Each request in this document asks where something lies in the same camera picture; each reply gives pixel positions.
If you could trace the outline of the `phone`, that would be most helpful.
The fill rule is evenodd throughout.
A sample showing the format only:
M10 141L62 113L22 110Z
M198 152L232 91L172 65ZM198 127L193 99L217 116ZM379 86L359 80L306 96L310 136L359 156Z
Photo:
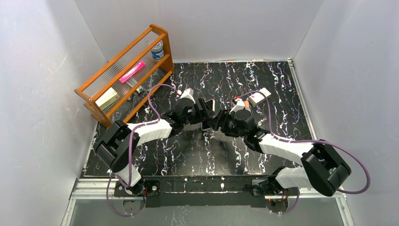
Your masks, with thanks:
M207 131L213 128L213 118L215 116L215 100L209 99L204 101L203 107L203 121L201 122L202 131Z

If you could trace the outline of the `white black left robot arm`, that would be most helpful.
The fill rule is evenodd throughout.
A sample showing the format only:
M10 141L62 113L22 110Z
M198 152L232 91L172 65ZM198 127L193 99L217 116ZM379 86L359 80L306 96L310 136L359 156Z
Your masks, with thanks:
M215 115L215 100L181 98L173 110L159 119L137 124L115 121L99 139L94 153L110 169L111 177L116 177L124 189L142 192L142 176L133 167L133 153L144 143L174 137L181 133L187 124L198 124L210 120Z

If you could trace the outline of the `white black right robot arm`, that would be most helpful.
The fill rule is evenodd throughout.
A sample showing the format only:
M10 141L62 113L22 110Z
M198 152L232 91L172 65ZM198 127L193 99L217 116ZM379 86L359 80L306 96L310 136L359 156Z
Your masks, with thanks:
M241 137L246 146L259 153L275 155L300 165L280 167L269 176L268 187L275 191L292 187L314 188L324 196L332 196L351 174L351 168L324 140L298 142L274 137L255 123L248 110L230 113L222 110L211 121L215 130L229 137Z

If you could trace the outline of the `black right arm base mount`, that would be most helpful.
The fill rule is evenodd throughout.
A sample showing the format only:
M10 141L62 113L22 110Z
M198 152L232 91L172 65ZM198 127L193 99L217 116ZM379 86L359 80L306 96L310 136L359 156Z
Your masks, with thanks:
M267 179L253 179L249 184L245 184L244 188L253 196L274 195Z

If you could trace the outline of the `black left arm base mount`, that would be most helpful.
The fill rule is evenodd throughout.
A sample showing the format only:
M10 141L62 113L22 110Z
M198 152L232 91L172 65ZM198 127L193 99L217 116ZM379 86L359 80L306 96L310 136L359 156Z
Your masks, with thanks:
M160 195L160 181L159 180L145 180L145 197L158 197Z

